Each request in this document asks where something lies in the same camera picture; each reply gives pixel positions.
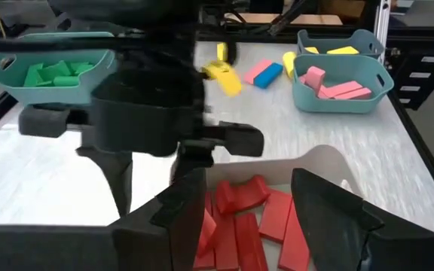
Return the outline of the red wooden block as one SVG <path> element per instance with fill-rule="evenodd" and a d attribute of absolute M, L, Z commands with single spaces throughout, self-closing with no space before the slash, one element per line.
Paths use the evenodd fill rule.
<path fill-rule="evenodd" d="M 200 231 L 200 237 L 197 245 L 198 257 L 204 256 L 215 246 L 216 222 L 212 215 L 205 209 L 203 214 L 203 222 Z"/>
<path fill-rule="evenodd" d="M 222 215 L 246 211 L 261 205 L 270 195 L 262 175 L 254 175 L 243 184 L 220 181 L 215 189 L 215 202 Z"/>
<path fill-rule="evenodd" d="M 196 255 L 194 258 L 193 271 L 215 269 L 215 252 L 214 249 L 208 250 L 201 256 Z"/>
<path fill-rule="evenodd" d="M 268 271 L 255 215 L 245 213 L 236 216 L 235 233 L 241 271 Z"/>
<path fill-rule="evenodd" d="M 234 229 L 234 216 L 222 215 L 217 205 L 212 206 L 212 214 L 217 224 L 215 268 L 217 271 L 238 271 L 239 261 Z"/>

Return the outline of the light grey plastic bin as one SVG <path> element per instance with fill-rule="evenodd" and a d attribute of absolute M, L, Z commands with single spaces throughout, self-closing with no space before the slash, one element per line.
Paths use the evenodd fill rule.
<path fill-rule="evenodd" d="M 239 184 L 247 181 L 253 175 L 262 175 L 268 187 L 290 193 L 294 168 L 306 169 L 357 196 L 362 196 L 359 184 L 346 159 L 340 151 L 330 145 L 318 145 L 306 154 L 295 158 L 216 163 L 213 167 L 206 169 L 207 189 L 214 190 L 221 180 Z"/>

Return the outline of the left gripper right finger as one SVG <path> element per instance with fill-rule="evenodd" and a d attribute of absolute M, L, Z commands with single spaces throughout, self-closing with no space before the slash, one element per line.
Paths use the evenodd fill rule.
<path fill-rule="evenodd" d="M 306 169 L 293 170 L 291 191 L 316 270 L 370 271 L 368 239 L 384 223 L 363 198 Z"/>

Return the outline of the wooden table side board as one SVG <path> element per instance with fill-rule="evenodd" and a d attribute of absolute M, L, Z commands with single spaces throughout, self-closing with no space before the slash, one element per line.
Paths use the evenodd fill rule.
<path fill-rule="evenodd" d="M 278 14 L 250 14 L 240 13 L 247 23 L 270 23 Z M 342 26 L 343 23 L 337 15 L 302 14 L 291 22 L 292 25 L 327 25 Z"/>

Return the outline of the dark teal plastic bin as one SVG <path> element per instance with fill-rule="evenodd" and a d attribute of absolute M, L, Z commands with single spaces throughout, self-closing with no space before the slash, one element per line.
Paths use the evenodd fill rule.
<path fill-rule="evenodd" d="M 319 54 L 327 54 L 328 50 L 339 47 L 352 46 L 359 54 L 377 59 L 383 52 L 384 46 L 368 30 L 358 29 L 349 38 L 310 38 L 306 30 L 298 32 L 297 54 L 314 54 L 307 52 L 306 47 L 316 47 Z"/>

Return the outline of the blue wooden block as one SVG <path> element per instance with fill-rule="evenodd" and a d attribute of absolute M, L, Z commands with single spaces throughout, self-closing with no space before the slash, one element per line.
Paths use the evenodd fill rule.
<path fill-rule="evenodd" d="M 254 78 L 253 85 L 261 89 L 266 89 L 277 77 L 282 74 L 282 72 L 283 66 L 273 62 L 257 77 Z"/>

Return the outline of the yellow wooden block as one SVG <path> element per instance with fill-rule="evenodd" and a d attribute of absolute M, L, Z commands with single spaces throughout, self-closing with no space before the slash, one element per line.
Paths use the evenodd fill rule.
<path fill-rule="evenodd" d="M 293 51 L 289 51 L 283 54 L 283 67 L 289 79 L 293 78 L 295 58 L 296 58 L 296 53 Z"/>
<path fill-rule="evenodd" d="M 346 46 L 346 47 L 339 47 L 336 49 L 328 50 L 326 53 L 336 54 L 336 55 L 338 54 L 355 55 L 355 54 L 359 54 L 359 51 L 352 46 Z"/>

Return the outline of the pink blocks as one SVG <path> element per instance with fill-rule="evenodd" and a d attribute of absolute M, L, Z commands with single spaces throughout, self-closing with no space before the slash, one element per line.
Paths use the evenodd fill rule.
<path fill-rule="evenodd" d="M 264 204 L 259 225 L 261 237 L 283 243 L 292 197 L 288 193 L 271 190 Z"/>
<path fill-rule="evenodd" d="M 307 271 L 309 262 L 310 252 L 292 202 L 278 267 L 284 271 Z"/>

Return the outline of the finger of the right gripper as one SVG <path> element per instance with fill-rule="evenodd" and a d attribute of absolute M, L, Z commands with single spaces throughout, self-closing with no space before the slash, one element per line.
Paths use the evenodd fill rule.
<path fill-rule="evenodd" d="M 76 149 L 76 152 L 80 157 L 92 160 L 102 170 L 118 214 L 121 217 L 128 215 L 132 202 L 132 154 L 130 152 L 109 153 L 88 146 L 81 146 Z"/>
<path fill-rule="evenodd" d="M 183 141 L 179 144 L 176 160 L 171 168 L 170 183 L 187 175 L 194 169 L 210 168 L 214 165 L 212 152 L 215 144 L 211 141 Z"/>

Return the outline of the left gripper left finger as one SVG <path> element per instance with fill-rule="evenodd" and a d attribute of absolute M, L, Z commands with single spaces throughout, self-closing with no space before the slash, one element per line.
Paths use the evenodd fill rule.
<path fill-rule="evenodd" d="M 191 271 L 205 193 L 205 170 L 194 169 L 111 224 L 118 271 Z"/>

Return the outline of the black drawer cabinet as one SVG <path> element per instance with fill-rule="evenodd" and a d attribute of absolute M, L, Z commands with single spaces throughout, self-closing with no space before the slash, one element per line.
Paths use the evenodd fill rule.
<path fill-rule="evenodd" d="M 386 54 L 386 67 L 394 80 L 394 99 L 417 110 L 434 91 L 434 49 L 393 48 Z"/>

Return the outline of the green wooden block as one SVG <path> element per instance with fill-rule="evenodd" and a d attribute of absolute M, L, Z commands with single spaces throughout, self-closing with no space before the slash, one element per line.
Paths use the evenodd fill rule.
<path fill-rule="evenodd" d="M 83 72 L 86 72 L 93 68 L 93 64 L 89 62 L 70 62 L 69 69 L 72 76 L 78 76 Z"/>
<path fill-rule="evenodd" d="M 28 68 L 26 73 L 25 81 L 23 83 L 24 87 L 37 87 L 43 79 L 39 74 L 39 71 L 43 68 L 44 64 L 34 64 Z"/>
<path fill-rule="evenodd" d="M 75 87 L 79 85 L 78 76 L 56 76 L 53 79 L 55 87 Z"/>
<path fill-rule="evenodd" d="M 38 73 L 43 81 L 52 81 L 55 77 L 70 76 L 72 74 L 68 64 L 64 61 L 39 69 Z"/>

